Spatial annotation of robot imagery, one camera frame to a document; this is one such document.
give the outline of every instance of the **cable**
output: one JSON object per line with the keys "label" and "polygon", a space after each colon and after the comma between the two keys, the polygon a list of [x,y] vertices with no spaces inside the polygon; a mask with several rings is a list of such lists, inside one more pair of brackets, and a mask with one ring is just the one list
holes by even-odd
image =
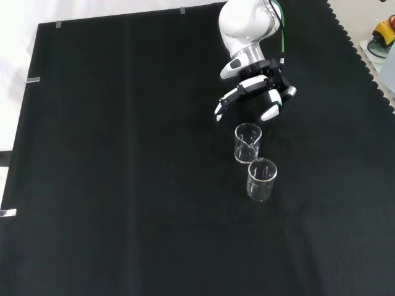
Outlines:
{"label": "cable", "polygon": [[283,9],[281,8],[280,4],[276,1],[273,0],[273,2],[275,4],[277,4],[278,8],[280,8],[280,12],[281,12],[281,18],[278,16],[277,14],[277,10],[274,8],[272,0],[269,0],[269,4],[272,7],[272,9],[274,10],[274,13],[276,14],[277,19],[280,21],[280,28],[282,30],[282,34],[281,34],[281,52],[284,54],[285,52],[285,47],[284,47],[284,38],[285,38],[285,19],[284,19],[284,13],[283,13]]}
{"label": "cable", "polygon": [[379,58],[381,58],[381,59],[386,59],[387,57],[383,57],[382,55],[376,54],[376,53],[374,53],[374,52],[370,49],[370,45],[371,45],[372,43],[376,43],[376,40],[375,40],[375,39],[372,39],[372,40],[369,41],[369,43],[368,43],[368,52],[370,52],[371,54],[373,54],[375,57],[379,57]]}

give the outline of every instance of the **white wall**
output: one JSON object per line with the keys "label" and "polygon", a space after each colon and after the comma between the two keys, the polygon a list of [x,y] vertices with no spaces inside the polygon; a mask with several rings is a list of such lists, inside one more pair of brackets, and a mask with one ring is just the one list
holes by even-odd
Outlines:
{"label": "white wall", "polygon": [[0,150],[12,150],[37,25],[222,0],[12,0],[0,10]]}

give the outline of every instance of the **white fingertip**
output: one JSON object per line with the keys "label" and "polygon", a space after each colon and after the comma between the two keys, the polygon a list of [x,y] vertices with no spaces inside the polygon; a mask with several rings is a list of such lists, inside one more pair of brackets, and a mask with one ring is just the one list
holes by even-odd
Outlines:
{"label": "white fingertip", "polygon": [[260,117],[260,119],[262,121],[267,121],[267,120],[272,119],[273,117],[277,116],[278,114],[280,114],[280,110],[278,109],[277,105],[274,105],[272,108],[270,108],[265,113],[263,113],[262,116]]}

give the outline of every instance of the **metal clip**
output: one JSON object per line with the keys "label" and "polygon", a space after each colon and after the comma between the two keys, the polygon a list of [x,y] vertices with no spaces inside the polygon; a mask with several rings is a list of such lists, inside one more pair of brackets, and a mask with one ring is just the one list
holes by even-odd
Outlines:
{"label": "metal clip", "polygon": [[11,210],[0,210],[0,218],[12,217],[17,215],[17,209],[13,208]]}
{"label": "metal clip", "polygon": [[27,78],[25,83],[39,82],[39,77]]}

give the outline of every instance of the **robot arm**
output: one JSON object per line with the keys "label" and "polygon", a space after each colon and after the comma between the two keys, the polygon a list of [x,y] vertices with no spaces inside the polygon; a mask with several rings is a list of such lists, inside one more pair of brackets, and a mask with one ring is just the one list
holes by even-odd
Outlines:
{"label": "robot arm", "polygon": [[283,79],[278,62],[265,60],[259,46],[260,40],[279,29],[280,15],[280,8],[271,0],[229,0],[222,8],[218,22],[231,60],[221,71],[221,78],[239,76],[242,82],[219,100],[214,112],[217,120],[234,102],[262,93],[267,93],[267,109],[260,119],[271,119],[296,93],[296,88]]}

